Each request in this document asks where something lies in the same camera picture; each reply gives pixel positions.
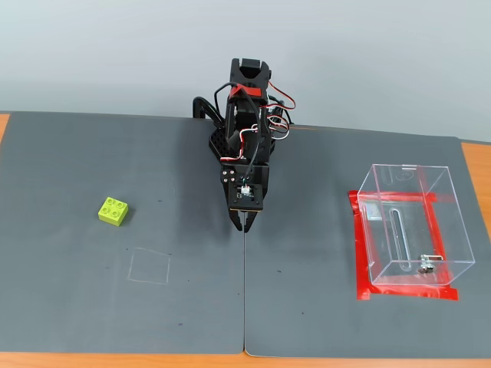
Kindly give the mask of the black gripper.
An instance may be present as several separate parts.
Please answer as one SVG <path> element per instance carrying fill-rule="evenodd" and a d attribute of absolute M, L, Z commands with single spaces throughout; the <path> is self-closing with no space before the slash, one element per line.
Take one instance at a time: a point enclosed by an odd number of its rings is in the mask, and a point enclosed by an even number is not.
<path fill-rule="evenodd" d="M 239 200 L 240 198 L 258 200 L 267 193 L 269 166 L 254 165 L 248 172 L 247 169 L 247 164 L 222 164 L 220 179 L 228 200 Z M 241 215 L 242 211 L 229 210 L 230 220 L 240 232 L 242 231 Z M 243 212 L 243 215 L 243 231 L 248 232 L 258 212 L 247 211 Z"/>

